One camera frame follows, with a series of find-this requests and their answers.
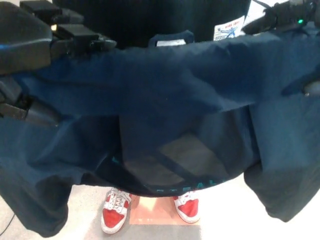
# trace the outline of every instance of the sticker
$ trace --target sticker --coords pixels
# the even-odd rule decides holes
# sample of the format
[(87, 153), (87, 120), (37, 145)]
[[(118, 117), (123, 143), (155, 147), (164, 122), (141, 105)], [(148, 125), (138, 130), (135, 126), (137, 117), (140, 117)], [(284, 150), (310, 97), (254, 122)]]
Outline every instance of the sticker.
[(244, 26), (244, 23), (245, 16), (242, 16), (236, 20), (215, 26), (213, 41), (238, 37), (241, 35), (241, 29)]
[(185, 45), (186, 41), (184, 39), (177, 39), (177, 40), (169, 40), (169, 41), (158, 41), (156, 43), (157, 47), (167, 47), (167, 46), (179, 46)]

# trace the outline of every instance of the dark blue fabric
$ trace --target dark blue fabric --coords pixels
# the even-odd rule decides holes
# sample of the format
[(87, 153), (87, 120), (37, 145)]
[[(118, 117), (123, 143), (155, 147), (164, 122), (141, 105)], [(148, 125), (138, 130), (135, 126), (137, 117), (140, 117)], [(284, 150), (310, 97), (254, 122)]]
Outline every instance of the dark blue fabric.
[(320, 39), (264, 33), (61, 59), (14, 78), (63, 114), (57, 128), (0, 122), (0, 194), (44, 237), (64, 225), (72, 185), (162, 197), (244, 172), (288, 221), (320, 187)]

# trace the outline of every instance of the black cable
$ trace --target black cable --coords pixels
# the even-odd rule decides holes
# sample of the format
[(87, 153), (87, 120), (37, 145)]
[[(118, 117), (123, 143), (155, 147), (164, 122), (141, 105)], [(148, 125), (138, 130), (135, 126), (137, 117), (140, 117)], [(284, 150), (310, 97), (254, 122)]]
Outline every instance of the black cable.
[(254, 1), (255, 3), (261, 5), (262, 7), (266, 8), (266, 9), (271, 8), (268, 4), (266, 4), (262, 1), (259, 1), (259, 0), (252, 0), (252, 1)]
[(7, 229), (10, 227), (10, 225), (11, 225), (11, 223), (12, 223), (12, 221), (14, 220), (14, 218), (15, 218), (15, 214), (13, 214), (13, 216), (12, 216), (12, 218), (11, 218), (11, 220), (9, 221), (9, 223), (8, 223), (8, 225), (5, 227), (5, 229), (0, 233), (0, 237), (7, 231)]

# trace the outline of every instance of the black pants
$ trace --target black pants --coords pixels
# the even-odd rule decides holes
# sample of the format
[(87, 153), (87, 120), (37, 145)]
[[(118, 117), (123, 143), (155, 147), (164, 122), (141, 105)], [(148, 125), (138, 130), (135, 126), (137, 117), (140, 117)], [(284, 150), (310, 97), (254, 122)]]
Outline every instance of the black pants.
[(85, 25), (118, 42), (146, 47), (156, 34), (189, 30), (196, 42), (213, 39), (215, 25), (246, 16), (251, 0), (53, 0), (85, 17)]

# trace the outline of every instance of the red and white sneaker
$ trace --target red and white sneaker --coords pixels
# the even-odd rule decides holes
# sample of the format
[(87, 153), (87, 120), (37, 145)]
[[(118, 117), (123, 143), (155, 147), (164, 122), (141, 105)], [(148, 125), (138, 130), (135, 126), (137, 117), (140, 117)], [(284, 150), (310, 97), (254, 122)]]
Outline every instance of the red and white sneaker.
[(183, 221), (188, 224), (194, 224), (200, 220), (199, 198), (195, 191), (187, 192), (182, 196), (174, 196), (173, 200), (176, 211)]
[(115, 234), (124, 225), (131, 196), (117, 188), (112, 188), (107, 193), (101, 216), (101, 228), (106, 234)]

